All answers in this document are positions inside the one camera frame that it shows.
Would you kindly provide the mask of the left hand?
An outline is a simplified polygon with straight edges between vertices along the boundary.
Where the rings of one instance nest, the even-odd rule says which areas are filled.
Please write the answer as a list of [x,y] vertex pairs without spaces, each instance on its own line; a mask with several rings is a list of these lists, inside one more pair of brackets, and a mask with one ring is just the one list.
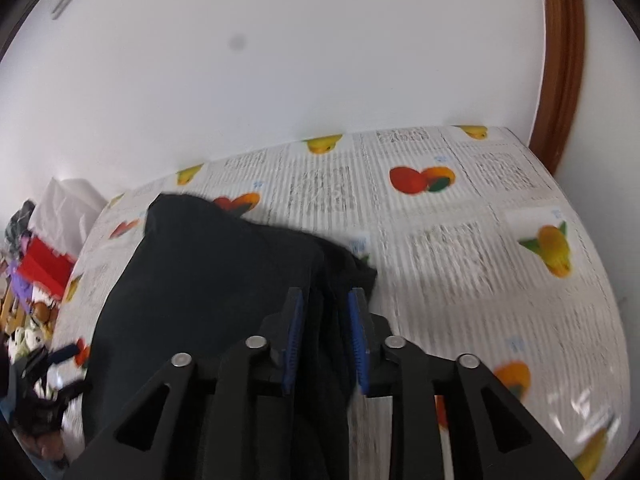
[[17,434],[17,437],[29,453],[42,460],[57,462],[65,457],[64,441],[59,431],[42,434],[39,437],[28,434]]

